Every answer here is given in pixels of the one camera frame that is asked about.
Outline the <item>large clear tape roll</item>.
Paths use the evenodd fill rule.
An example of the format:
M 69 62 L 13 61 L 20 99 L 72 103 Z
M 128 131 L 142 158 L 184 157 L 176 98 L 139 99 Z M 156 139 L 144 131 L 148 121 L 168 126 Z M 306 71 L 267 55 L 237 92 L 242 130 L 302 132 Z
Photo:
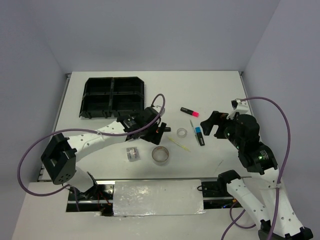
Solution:
M 164 146 L 157 146 L 151 152 L 152 161 L 158 166 L 164 166 L 169 163 L 170 152 Z

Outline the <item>small clear tape roll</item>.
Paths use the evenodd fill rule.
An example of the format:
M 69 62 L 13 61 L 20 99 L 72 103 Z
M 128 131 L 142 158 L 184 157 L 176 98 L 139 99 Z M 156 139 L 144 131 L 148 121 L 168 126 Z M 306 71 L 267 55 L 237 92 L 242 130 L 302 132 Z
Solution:
M 177 131 L 176 131 L 176 135 L 179 137 L 179 138 L 185 138 L 188 134 L 188 131 L 185 129 L 185 128 L 178 128 Z

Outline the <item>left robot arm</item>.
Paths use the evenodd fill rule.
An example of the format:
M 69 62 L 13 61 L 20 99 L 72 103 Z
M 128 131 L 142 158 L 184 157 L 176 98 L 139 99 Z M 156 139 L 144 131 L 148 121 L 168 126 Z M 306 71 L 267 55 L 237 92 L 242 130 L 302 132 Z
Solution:
M 77 163 L 84 157 L 118 143 L 142 139 L 159 145 L 166 127 L 161 121 L 165 108 L 150 106 L 119 116 L 112 123 L 74 136 L 55 134 L 40 157 L 54 185 L 67 184 L 86 199 L 95 198 L 100 188 L 95 178 Z

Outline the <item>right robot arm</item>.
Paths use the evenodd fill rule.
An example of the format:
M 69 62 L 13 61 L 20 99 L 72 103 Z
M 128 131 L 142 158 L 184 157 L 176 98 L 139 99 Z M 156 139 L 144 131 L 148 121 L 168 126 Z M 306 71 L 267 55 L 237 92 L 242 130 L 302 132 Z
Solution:
M 262 201 L 247 189 L 235 170 L 219 174 L 217 190 L 223 196 L 233 196 L 253 219 L 261 240 L 310 240 L 311 229 L 304 227 L 293 210 L 286 189 L 278 182 L 280 170 L 272 150 L 260 141 L 260 126 L 249 114 L 213 111 L 201 122 L 206 136 L 213 126 L 214 136 L 227 139 L 237 149 L 242 166 L 257 184 Z

